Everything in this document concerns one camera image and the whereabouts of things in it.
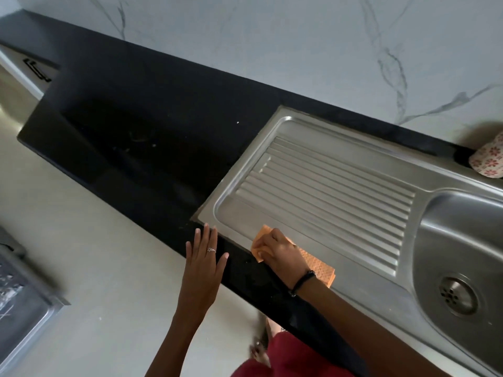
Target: left hand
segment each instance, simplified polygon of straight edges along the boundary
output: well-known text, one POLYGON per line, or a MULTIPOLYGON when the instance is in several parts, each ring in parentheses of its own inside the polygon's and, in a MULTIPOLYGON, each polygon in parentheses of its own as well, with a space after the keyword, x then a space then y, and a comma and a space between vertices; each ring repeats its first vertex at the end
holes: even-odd
POLYGON ((210 228, 205 224, 202 238, 201 231, 196 229, 193 245, 190 242, 185 244, 187 260, 178 297, 177 314, 184 320, 191 320, 197 326, 215 302, 223 270, 229 258, 229 253, 225 253, 217 264, 216 251, 207 251, 210 248, 216 250, 217 238, 217 229, 213 228, 210 236, 210 228))

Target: stainless steel sink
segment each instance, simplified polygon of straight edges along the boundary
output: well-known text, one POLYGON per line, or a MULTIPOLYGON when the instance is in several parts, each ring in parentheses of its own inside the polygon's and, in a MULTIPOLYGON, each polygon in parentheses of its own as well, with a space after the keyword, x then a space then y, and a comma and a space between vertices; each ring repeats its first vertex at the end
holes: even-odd
POLYGON ((503 375, 503 182, 280 108, 198 213, 280 228, 332 290, 451 375, 503 375))
POLYGON ((503 204, 459 191, 431 199, 413 250, 418 302, 432 324, 503 370, 503 204))

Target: hand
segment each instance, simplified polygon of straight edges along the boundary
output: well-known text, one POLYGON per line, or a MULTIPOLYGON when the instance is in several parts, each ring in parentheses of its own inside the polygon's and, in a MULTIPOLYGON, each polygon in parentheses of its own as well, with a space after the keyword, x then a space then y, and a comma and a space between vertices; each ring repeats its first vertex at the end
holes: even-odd
POLYGON ((299 247, 286 239, 279 229, 273 229, 269 234, 263 235, 255 244, 255 247, 261 246, 272 250, 273 255, 265 251, 261 251, 259 255, 289 289, 311 270, 299 247))
POLYGON ((216 250, 217 238, 217 229, 213 228, 210 236, 210 228, 205 224, 203 237, 201 238, 201 231, 196 229, 193 246, 190 242, 185 244, 187 260, 178 297, 177 314, 184 320, 193 320, 192 323, 197 326, 215 302, 229 258, 229 253, 225 253, 216 264, 216 251, 207 251, 209 248, 216 250))

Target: forearm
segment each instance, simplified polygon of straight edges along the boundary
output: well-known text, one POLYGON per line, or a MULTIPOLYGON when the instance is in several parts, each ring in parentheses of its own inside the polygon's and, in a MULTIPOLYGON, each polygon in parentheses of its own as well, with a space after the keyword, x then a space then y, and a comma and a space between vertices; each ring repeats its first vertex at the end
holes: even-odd
POLYGON ((440 369, 313 278, 298 291, 367 362, 374 377, 442 376, 440 369))
POLYGON ((185 355, 199 324, 200 320, 188 320, 186 315, 175 312, 166 338, 145 377, 179 377, 185 355))

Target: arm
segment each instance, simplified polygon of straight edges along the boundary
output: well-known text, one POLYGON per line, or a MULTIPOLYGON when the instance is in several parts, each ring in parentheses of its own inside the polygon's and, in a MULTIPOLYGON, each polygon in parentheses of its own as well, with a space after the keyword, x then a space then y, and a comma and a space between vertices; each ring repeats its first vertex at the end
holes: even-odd
MULTIPOLYGON (((261 257, 283 283, 292 289, 309 271, 298 247, 290 243, 279 229, 264 235, 255 246, 264 245, 272 250, 273 255, 261 252, 261 257)), ((315 307, 360 354, 373 376, 447 377, 447 374, 430 361, 348 304, 318 279, 311 278, 306 281, 297 294, 315 307)))
POLYGON ((185 244, 187 259, 177 310, 145 377, 179 377, 192 338, 215 302, 229 257, 228 253, 223 254, 217 264, 216 252, 206 251, 217 248, 217 237, 216 228, 210 237, 210 228, 205 224, 202 238, 201 231, 196 229, 194 245, 185 244))

